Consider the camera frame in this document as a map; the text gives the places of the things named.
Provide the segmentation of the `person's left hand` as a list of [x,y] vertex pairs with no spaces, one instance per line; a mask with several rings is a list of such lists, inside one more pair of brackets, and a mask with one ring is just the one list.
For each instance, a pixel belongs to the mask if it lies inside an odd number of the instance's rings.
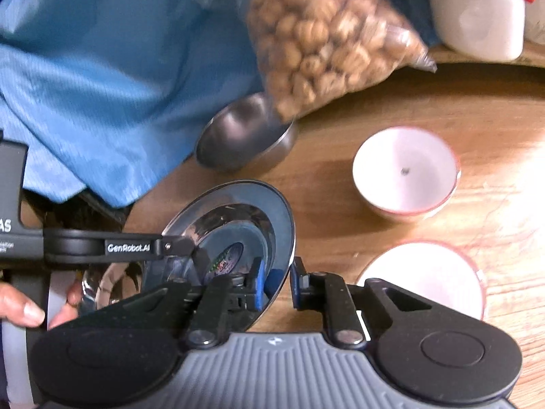
[[[80,281],[75,281],[66,291],[66,303],[48,323],[52,329],[79,315],[79,303],[82,300]],[[1,319],[19,327],[37,328],[45,321],[45,312],[30,298],[13,285],[1,282]]]

